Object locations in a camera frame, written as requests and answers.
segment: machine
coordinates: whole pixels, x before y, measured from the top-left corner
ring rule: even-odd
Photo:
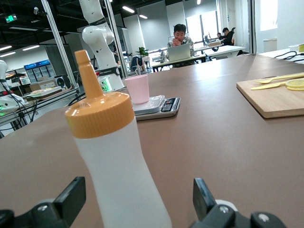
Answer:
[[[1,228],[69,228],[86,202],[84,177],[76,177],[53,201],[34,206],[23,215],[0,210]],[[193,182],[193,205],[198,219],[190,228],[286,228],[275,215],[254,212],[250,218],[240,214],[227,201],[215,200],[202,178]]]
[[[79,0],[82,13],[90,26],[82,32],[82,38],[93,51],[98,66],[98,81],[104,92],[124,87],[113,55],[108,47],[114,40],[102,13],[99,0]]]
[[[20,108],[20,105],[26,105],[22,97],[13,94],[5,79],[5,72],[8,69],[8,65],[3,60],[0,60],[0,110],[13,110]]]

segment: ceiling light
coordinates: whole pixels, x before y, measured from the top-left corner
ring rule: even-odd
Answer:
[[[40,46],[36,45],[36,46],[32,46],[32,47],[28,47],[28,48],[22,49],[22,51],[31,50],[31,49],[38,48],[38,47],[40,47]]]
[[[0,48],[0,51],[3,51],[3,50],[5,50],[5,49],[9,49],[9,48],[11,48],[11,46],[6,46],[6,47],[2,47],[2,48]]]
[[[38,31],[38,29],[34,28],[21,28],[21,27],[10,27],[11,29],[20,29],[20,30],[28,30],[28,31]]]
[[[133,9],[130,9],[129,7],[123,6],[123,9],[129,11],[130,13],[135,13],[135,11]]]
[[[139,15],[141,18],[144,18],[144,19],[148,19],[146,16],[144,15]]]
[[[4,55],[2,55],[2,56],[0,56],[0,57],[10,56],[10,55],[13,55],[13,54],[15,54],[15,53],[16,53],[16,52],[10,52],[10,53],[4,54]]]

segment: person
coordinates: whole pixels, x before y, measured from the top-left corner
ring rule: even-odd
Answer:
[[[222,34],[220,32],[217,33],[218,39],[223,39],[225,38],[224,36],[222,36]]]
[[[223,38],[223,45],[232,45],[233,32],[230,32],[228,28],[224,28],[223,33],[225,34]]]
[[[189,45],[190,46],[190,55],[194,56],[194,49],[193,49],[193,41],[189,36],[186,36],[186,26],[183,24],[177,24],[174,26],[174,38],[168,42],[167,48],[179,46],[179,45]],[[170,60],[169,54],[167,52],[166,58]],[[194,62],[183,63],[183,64],[175,64],[173,67],[184,67],[193,65]]]
[[[114,54],[115,62],[118,65],[120,65],[116,45],[113,45],[113,48],[114,48],[113,54]],[[120,78],[122,79],[123,78],[123,73],[122,73],[121,67],[118,68],[118,71],[119,71],[119,74],[120,74]]]

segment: white plastic bottle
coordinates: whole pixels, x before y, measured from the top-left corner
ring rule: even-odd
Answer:
[[[93,179],[105,228],[171,228],[144,160],[129,95],[103,94],[85,50],[75,53],[86,99],[66,111]]]

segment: window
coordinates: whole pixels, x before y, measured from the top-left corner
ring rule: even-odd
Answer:
[[[218,21],[216,11],[203,13],[201,20],[203,22],[204,36],[210,35],[211,38],[217,38]]]
[[[188,32],[193,42],[202,41],[200,15],[187,18]]]
[[[261,31],[277,28],[277,0],[260,0]]]
[[[186,18],[189,35],[193,42],[203,41],[203,36],[217,37],[219,29],[216,11]]]

